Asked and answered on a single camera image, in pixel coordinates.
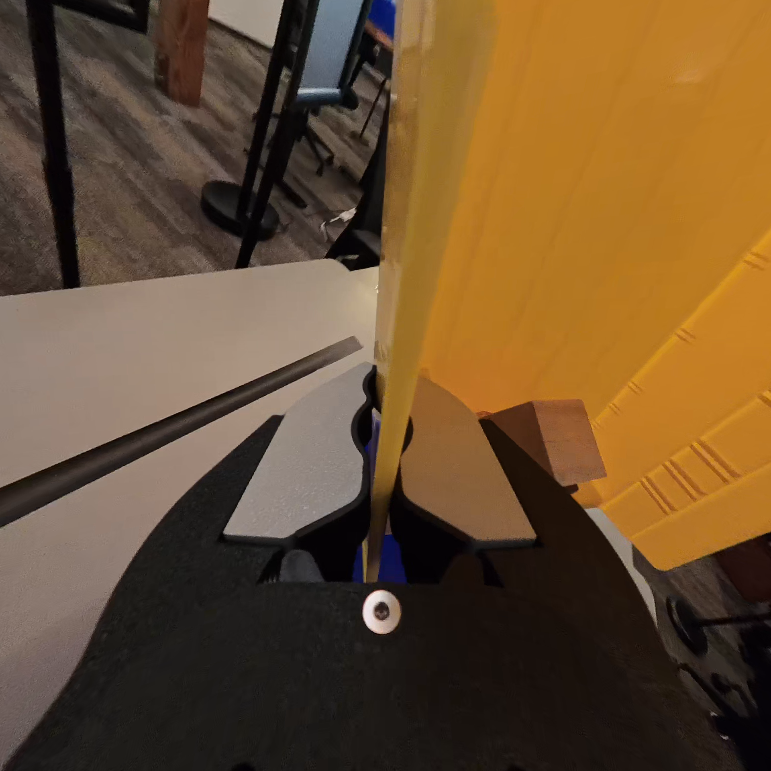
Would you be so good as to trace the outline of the yellow plastic box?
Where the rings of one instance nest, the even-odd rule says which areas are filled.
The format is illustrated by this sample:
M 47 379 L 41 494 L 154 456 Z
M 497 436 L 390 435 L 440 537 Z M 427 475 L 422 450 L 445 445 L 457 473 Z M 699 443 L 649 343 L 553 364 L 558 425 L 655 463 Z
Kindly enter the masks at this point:
M 582 400 L 651 564 L 769 533 L 769 2 L 398 2 L 375 577 L 419 374 Z

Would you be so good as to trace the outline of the black round-base floor stand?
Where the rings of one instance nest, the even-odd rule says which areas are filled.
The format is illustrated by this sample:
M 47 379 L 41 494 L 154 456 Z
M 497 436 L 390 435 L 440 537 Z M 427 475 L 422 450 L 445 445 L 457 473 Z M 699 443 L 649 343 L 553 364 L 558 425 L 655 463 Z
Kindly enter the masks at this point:
M 210 222 L 238 237 L 243 236 L 250 214 L 255 206 L 255 181 L 265 145 L 267 129 L 275 105 L 278 86 L 281 82 L 284 53 L 291 38 L 297 6 L 298 3 L 295 1 L 284 1 L 282 3 L 275 42 L 265 75 L 265 83 L 255 113 L 254 130 L 247 153 L 243 181 L 240 185 L 236 185 L 232 182 L 212 180 L 201 189 L 200 206 L 205 216 Z

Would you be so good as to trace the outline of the black chair base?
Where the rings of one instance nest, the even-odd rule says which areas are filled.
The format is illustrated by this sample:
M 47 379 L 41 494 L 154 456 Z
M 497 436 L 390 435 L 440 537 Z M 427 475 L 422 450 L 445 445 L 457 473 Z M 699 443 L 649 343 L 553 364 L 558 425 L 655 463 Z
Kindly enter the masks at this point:
M 388 97 L 375 150 L 362 178 L 363 192 L 360 201 L 342 234 L 336 238 L 324 256 L 326 259 L 342 262 L 350 271 L 377 267 L 380 264 L 389 121 Z

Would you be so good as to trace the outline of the dark grey table bar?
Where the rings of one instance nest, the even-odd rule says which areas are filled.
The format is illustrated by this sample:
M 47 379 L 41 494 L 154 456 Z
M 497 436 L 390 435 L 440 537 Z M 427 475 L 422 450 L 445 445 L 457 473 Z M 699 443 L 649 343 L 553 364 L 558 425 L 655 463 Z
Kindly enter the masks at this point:
M 1 527 L 361 349 L 361 342 L 354 335 L 349 336 L 234 389 L 9 483 L 1 488 Z

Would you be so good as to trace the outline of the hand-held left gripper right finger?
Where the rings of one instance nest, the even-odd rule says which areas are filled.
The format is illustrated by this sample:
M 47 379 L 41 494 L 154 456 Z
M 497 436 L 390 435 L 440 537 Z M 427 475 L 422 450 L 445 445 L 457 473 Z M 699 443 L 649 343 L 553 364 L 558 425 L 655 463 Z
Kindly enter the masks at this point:
M 441 534 L 476 551 L 533 545 L 534 528 L 476 414 L 419 377 L 410 419 L 392 496 L 392 532 L 400 543 Z

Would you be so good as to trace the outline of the brown wooden post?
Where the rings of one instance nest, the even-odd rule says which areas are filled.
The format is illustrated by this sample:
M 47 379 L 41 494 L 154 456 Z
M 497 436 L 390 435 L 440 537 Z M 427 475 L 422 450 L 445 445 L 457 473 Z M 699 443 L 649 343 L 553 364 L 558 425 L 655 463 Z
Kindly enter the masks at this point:
M 198 107 L 204 77 L 209 1 L 159 1 L 155 81 L 169 99 Z

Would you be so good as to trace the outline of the blue plastic box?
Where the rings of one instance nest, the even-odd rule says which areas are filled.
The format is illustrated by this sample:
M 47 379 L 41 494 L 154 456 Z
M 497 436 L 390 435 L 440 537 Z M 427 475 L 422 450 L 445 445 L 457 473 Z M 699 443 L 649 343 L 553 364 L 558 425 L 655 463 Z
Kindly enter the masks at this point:
M 379 431 L 381 413 L 376 408 L 371 410 L 371 439 L 365 446 L 370 461 L 370 483 L 374 482 L 377 449 L 379 444 Z M 365 559 L 363 548 L 368 544 L 365 539 L 357 548 L 352 572 L 353 583 L 363 583 L 363 570 Z M 381 545 L 381 559 L 379 565 L 379 580 L 391 583 L 405 583 L 400 546 L 391 532 L 390 519 L 386 520 L 386 529 Z

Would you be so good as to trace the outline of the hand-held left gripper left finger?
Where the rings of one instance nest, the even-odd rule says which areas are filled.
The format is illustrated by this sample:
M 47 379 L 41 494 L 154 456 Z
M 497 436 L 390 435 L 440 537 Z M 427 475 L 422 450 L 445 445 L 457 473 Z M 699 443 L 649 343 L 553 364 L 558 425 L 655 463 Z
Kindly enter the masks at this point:
M 375 367 L 362 362 L 298 400 L 245 487 L 223 538 L 310 553 L 323 579 L 351 582 L 369 532 Z

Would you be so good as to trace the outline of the grey-blue office chair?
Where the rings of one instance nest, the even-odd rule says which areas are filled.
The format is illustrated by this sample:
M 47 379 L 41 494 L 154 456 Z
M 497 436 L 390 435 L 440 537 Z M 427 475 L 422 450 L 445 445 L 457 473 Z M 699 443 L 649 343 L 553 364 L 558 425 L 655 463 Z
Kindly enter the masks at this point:
M 365 1 L 282 2 L 265 83 L 254 115 L 245 172 L 248 187 L 254 184 L 285 69 L 290 72 L 290 80 L 283 106 L 301 118 L 301 137 L 308 141 L 318 161 L 316 174 L 322 176 L 324 169 L 332 164 L 334 154 L 321 155 L 320 147 L 330 148 L 308 127 L 308 119 L 323 107 L 341 105 L 351 90 L 352 72 L 371 4 Z

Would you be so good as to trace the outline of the brown box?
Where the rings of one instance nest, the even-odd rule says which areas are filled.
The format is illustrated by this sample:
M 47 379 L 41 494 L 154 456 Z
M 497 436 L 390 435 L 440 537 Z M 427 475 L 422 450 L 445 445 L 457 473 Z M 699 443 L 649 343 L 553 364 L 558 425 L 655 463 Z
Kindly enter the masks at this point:
M 714 557 L 745 601 L 770 602 L 770 534 L 727 547 Z

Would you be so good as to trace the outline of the pile of wooden cubes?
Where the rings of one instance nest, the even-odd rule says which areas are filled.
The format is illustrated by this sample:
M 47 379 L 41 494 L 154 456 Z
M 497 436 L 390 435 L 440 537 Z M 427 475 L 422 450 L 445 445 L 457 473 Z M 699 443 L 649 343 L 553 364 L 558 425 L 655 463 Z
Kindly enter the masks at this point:
M 492 421 L 562 487 L 607 476 L 582 400 L 534 400 L 477 416 Z

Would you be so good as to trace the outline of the black metal table leg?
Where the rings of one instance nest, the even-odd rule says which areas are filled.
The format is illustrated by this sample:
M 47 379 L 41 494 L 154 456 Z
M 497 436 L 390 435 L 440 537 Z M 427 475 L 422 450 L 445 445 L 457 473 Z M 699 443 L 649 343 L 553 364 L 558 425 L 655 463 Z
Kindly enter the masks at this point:
M 149 1 L 27 1 L 28 36 L 43 131 L 43 172 L 49 197 L 63 288 L 81 285 L 75 233 L 75 198 L 65 135 L 55 8 L 145 35 Z

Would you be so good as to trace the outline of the black round stand base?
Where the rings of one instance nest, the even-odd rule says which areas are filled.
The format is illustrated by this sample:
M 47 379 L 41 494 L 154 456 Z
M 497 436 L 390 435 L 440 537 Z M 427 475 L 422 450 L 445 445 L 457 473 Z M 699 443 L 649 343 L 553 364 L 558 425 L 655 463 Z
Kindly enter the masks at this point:
M 668 596 L 665 601 L 667 616 L 680 642 L 694 655 L 703 657 L 708 652 L 706 631 L 712 628 L 760 624 L 770 620 L 770 610 L 756 614 L 740 614 L 704 618 L 699 616 L 685 599 Z

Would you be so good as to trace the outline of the black slanted pole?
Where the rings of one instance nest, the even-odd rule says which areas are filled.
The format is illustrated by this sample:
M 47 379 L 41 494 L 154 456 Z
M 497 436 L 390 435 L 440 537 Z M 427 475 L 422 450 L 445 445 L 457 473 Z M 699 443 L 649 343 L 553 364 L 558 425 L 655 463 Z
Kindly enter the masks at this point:
M 288 164 L 298 122 L 298 94 L 311 45 L 318 5 L 318 1 L 304 3 L 303 22 L 298 38 L 291 78 L 278 117 L 273 143 L 265 161 L 258 188 L 254 190 L 256 202 L 242 236 L 235 264 L 236 268 L 246 268 L 249 266 L 251 256 L 263 234 L 262 225 L 267 213 L 271 192 L 274 189 L 275 183 L 283 178 L 284 170 Z

